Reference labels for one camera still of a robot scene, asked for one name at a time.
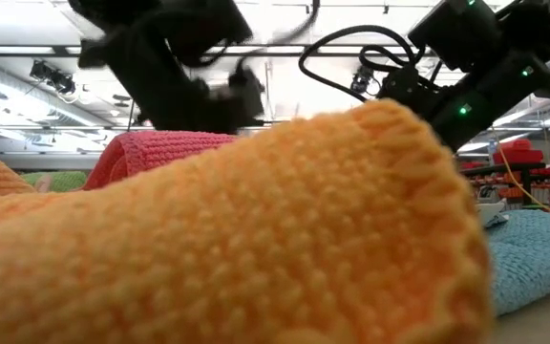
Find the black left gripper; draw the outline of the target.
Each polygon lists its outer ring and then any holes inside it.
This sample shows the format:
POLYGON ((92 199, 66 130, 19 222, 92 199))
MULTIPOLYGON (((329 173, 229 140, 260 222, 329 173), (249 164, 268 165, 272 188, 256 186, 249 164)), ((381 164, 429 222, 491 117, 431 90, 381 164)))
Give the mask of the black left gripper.
POLYGON ((238 67, 226 85, 207 94, 199 112, 199 130, 237 133, 243 127, 258 125, 258 116, 264 113, 263 92, 264 86, 252 70, 238 67))

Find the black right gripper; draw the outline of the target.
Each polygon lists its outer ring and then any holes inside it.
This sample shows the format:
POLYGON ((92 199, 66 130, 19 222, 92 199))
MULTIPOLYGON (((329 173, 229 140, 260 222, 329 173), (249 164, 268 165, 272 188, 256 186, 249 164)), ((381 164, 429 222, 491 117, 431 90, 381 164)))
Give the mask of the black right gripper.
POLYGON ((423 119, 434 119, 440 103, 440 87, 420 76, 415 67, 403 67, 383 79, 378 97, 395 100, 423 119))

